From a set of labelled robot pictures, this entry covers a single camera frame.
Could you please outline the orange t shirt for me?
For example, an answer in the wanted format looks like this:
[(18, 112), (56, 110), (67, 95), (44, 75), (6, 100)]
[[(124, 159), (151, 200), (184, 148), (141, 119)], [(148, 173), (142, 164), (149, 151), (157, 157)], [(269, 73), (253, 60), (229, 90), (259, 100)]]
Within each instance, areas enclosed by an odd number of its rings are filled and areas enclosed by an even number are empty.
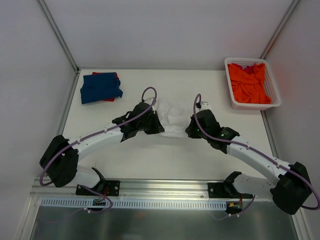
[(239, 64), (227, 65), (234, 99), (243, 104), (271, 104), (264, 88), (266, 65), (255, 63), (252, 66), (254, 73), (247, 74)]

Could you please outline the magenta garment in basket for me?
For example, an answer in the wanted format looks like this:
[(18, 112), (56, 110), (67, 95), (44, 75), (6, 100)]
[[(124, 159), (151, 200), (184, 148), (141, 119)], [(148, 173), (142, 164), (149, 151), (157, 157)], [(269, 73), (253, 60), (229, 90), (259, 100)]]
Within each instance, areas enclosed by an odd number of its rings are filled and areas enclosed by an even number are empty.
[(254, 65), (247, 65), (243, 71), (248, 74), (248, 75), (251, 75), (251, 74), (254, 74), (255, 73), (255, 66)]

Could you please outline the white plastic basket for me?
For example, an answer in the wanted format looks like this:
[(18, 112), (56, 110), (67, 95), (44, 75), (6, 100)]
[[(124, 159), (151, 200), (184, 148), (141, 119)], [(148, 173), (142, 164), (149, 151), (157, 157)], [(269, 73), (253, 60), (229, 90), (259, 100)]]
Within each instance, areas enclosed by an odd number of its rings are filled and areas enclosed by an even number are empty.
[[(265, 64), (265, 82), (264, 82), (264, 89), (266, 95), (271, 98), (271, 104), (252, 104), (252, 103), (239, 103), (236, 102), (231, 80), (229, 76), (228, 64), (238, 64), (241, 67), (245, 68), (246, 66), (252, 66), (254, 64)], [(267, 61), (260, 59), (260, 58), (248, 58), (248, 57), (228, 57), (224, 60), (226, 76), (227, 76), (227, 83), (230, 92), (230, 99), (231, 99), (231, 107), (235, 110), (257, 110), (257, 111), (264, 111), (271, 107), (278, 107), (281, 105), (281, 98), (278, 91), (278, 86), (274, 75), (272, 73), (271, 67)]]

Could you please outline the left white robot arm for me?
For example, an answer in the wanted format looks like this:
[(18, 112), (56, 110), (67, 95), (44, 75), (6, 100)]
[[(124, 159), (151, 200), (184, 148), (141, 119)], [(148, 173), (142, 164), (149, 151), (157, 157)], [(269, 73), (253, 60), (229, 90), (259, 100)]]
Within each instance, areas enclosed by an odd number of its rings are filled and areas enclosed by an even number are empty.
[(66, 138), (61, 134), (57, 135), (39, 161), (43, 169), (39, 184), (42, 187), (54, 185), (61, 188), (74, 183), (79, 196), (104, 197), (111, 191), (110, 184), (95, 167), (79, 165), (80, 160), (103, 147), (133, 138), (138, 132), (155, 135), (164, 131), (157, 111), (150, 104), (140, 102), (132, 111), (113, 119), (102, 130), (87, 136)]

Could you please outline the folded blue t shirt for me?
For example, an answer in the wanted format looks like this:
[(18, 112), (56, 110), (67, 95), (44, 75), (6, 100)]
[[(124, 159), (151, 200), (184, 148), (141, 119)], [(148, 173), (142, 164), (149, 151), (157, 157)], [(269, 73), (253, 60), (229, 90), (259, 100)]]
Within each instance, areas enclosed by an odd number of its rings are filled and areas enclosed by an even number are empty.
[(84, 75), (83, 85), (80, 89), (81, 103), (89, 104), (104, 99), (121, 98), (121, 81), (118, 78), (107, 77), (104, 74)]

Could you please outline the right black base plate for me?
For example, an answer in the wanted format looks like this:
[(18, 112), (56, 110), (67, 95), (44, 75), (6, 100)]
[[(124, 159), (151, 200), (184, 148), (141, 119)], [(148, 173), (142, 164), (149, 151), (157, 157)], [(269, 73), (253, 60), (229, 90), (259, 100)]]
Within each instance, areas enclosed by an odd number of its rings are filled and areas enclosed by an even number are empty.
[(253, 195), (240, 193), (231, 183), (209, 182), (207, 191), (210, 199), (252, 199)]

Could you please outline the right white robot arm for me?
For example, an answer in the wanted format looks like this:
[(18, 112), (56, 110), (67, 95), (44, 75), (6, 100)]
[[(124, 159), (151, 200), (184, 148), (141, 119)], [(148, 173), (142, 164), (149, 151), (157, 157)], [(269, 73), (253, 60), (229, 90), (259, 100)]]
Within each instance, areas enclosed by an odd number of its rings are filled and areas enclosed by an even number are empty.
[(244, 193), (268, 198), (289, 215), (304, 207), (312, 194), (312, 185), (302, 163), (290, 164), (254, 148), (237, 131), (221, 127), (210, 109), (194, 110), (190, 119), (185, 130), (189, 138), (204, 139), (213, 149), (243, 161), (263, 175), (257, 178), (232, 172), (223, 186), (228, 197)]

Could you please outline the aluminium mounting rail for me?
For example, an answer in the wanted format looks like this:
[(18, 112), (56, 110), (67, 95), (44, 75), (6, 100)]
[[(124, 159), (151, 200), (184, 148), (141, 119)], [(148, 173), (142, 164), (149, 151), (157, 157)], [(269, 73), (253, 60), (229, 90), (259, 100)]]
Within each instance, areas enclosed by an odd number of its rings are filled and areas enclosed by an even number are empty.
[[(209, 182), (222, 182), (221, 180), (155, 180), (155, 179), (112, 179), (120, 181), (119, 196), (81, 196), (76, 195), (77, 185), (70, 183), (64, 187), (56, 188), (54, 185), (41, 186), (35, 180), (30, 195), (33, 197), (75, 197), (102, 199), (148, 199), (148, 200), (227, 200), (238, 201), (244, 198), (209, 198)], [(240, 176), (235, 183), (235, 189), (241, 194), (251, 194), (258, 200), (272, 200), (271, 189), (275, 186), (265, 178)]]

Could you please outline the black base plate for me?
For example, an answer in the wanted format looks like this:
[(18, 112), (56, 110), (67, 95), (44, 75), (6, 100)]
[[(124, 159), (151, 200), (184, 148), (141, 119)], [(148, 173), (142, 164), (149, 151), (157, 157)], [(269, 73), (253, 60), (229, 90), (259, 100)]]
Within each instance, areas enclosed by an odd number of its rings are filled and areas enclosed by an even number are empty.
[(210, 199), (252, 199), (253, 195), (240, 193), (231, 183), (209, 182), (207, 191)]
[(77, 185), (75, 194), (77, 196), (118, 197), (120, 183), (119, 180), (102, 179), (91, 188), (84, 185)]

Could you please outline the folded red t shirt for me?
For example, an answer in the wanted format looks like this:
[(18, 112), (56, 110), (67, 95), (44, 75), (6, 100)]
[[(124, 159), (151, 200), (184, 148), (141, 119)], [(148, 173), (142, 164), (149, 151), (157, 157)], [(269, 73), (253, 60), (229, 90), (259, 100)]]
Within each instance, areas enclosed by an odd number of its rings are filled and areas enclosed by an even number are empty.
[[(119, 78), (116, 72), (93, 72), (92, 75), (105, 75), (108, 78)], [(115, 98), (102, 99), (104, 102), (114, 102)]]

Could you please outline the white t shirt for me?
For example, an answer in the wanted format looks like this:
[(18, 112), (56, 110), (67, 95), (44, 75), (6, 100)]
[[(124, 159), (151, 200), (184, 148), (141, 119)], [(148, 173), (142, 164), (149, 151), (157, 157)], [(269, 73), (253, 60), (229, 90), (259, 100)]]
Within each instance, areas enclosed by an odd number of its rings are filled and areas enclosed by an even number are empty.
[(165, 138), (187, 138), (186, 128), (190, 124), (193, 114), (193, 104), (190, 101), (171, 101), (159, 98), (157, 114), (164, 132), (160, 136)]

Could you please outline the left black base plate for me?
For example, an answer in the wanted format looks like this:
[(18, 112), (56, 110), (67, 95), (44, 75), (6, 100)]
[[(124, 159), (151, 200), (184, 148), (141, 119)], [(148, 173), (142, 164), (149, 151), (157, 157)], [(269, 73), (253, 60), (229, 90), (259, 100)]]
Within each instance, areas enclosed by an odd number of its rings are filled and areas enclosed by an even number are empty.
[(77, 196), (118, 197), (120, 183), (119, 180), (102, 179), (91, 188), (84, 185), (77, 185), (75, 194)]

